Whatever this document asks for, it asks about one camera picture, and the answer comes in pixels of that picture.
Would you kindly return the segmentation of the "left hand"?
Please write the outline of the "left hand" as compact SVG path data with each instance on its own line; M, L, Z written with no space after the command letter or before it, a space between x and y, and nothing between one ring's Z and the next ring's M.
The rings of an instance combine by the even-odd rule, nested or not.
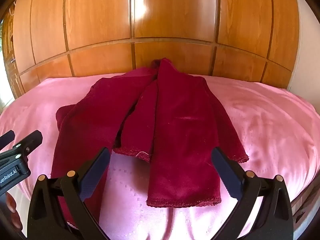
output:
M5 197L6 197L5 202L6 202L7 208L9 209L10 219L13 226L17 231L22 231L23 225L20 219L20 215L16 210L16 201L14 200L13 196L8 192L5 193Z

